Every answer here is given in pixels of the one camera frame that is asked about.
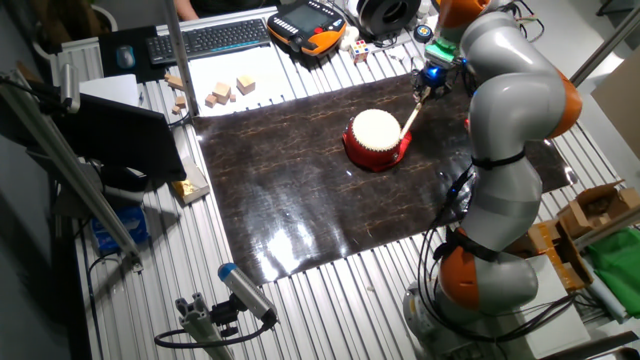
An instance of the drumstick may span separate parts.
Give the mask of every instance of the drumstick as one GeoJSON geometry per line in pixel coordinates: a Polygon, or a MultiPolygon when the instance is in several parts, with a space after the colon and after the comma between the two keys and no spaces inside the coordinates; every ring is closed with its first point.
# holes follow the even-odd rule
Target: drumstick
{"type": "Polygon", "coordinates": [[[420,101],[418,101],[418,104],[416,104],[416,107],[413,109],[411,116],[409,116],[409,120],[407,120],[407,122],[404,124],[404,127],[402,128],[402,132],[400,133],[400,140],[404,139],[404,136],[407,135],[407,132],[411,127],[411,124],[413,124],[413,120],[415,120],[416,117],[418,116],[420,109],[422,109],[422,104],[424,103],[424,100],[427,98],[427,96],[429,96],[430,92],[431,92],[431,88],[428,87],[425,90],[425,93],[420,99],[420,101]]]}

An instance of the green plastic bag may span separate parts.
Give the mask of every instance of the green plastic bag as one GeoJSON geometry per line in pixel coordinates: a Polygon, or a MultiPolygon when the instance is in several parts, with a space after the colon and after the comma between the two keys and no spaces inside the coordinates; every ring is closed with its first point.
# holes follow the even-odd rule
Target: green plastic bag
{"type": "Polygon", "coordinates": [[[640,232],[623,229],[588,247],[595,273],[627,309],[640,318],[640,232]]]}

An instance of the orange controller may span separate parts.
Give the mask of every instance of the orange controller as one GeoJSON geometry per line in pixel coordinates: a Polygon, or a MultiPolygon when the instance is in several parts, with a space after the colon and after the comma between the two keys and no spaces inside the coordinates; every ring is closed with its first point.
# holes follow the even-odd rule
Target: orange controller
{"type": "Polygon", "coordinates": [[[267,28],[293,51],[317,56],[333,48],[347,23],[330,7],[319,2],[297,1],[272,15],[267,28]]]}

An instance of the black keyboard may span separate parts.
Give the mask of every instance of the black keyboard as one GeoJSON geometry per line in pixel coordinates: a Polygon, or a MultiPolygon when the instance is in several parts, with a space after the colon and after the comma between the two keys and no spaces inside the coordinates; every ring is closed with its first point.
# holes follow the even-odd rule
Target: black keyboard
{"type": "MultiPolygon", "coordinates": [[[[226,54],[270,43],[264,22],[257,19],[183,31],[182,39],[189,59],[226,54]]],[[[146,41],[151,64],[176,62],[169,35],[146,41]]]]}

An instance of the black monitor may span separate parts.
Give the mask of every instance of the black monitor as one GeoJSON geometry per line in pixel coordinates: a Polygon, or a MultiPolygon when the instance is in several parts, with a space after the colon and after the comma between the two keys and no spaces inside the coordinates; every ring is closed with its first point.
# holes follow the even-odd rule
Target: black monitor
{"type": "MultiPolygon", "coordinates": [[[[60,101],[59,88],[29,85],[41,96],[60,101]]],[[[187,176],[164,114],[81,94],[78,113],[52,119],[78,156],[106,167],[135,169],[152,180],[180,181],[187,176]]],[[[37,146],[2,97],[0,135],[27,147],[37,146]]]]}

